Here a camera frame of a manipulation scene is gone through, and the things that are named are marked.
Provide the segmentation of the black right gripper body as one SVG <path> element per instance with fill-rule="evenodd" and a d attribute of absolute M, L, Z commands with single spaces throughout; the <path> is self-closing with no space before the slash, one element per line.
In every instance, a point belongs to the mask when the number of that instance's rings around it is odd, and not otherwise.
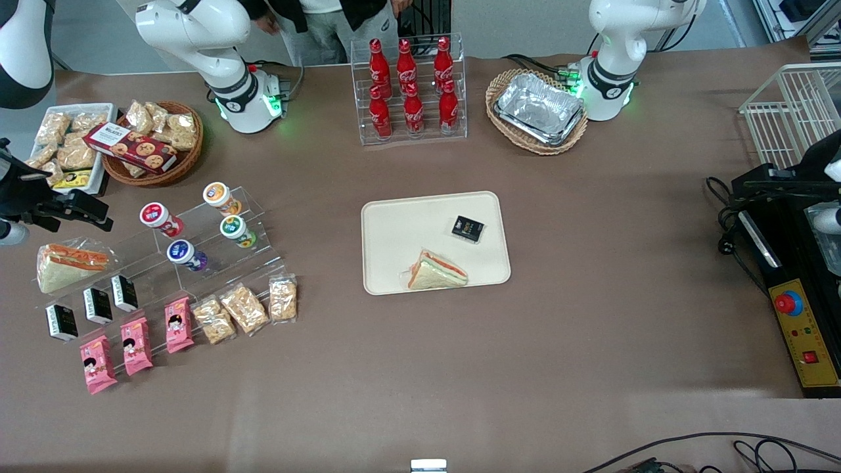
<path fill-rule="evenodd" d="M 8 150 L 10 141 L 1 141 L 1 215 L 13 221 L 39 215 L 55 197 L 46 174 L 15 158 Z"/>

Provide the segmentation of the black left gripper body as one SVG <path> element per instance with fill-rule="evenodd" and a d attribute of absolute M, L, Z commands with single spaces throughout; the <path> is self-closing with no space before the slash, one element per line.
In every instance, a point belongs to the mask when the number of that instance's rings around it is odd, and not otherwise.
<path fill-rule="evenodd" d="M 835 177 L 826 173 L 826 168 L 833 162 L 839 161 L 840 129 L 832 132 L 828 137 L 809 146 L 796 165 L 797 181 L 834 181 Z"/>

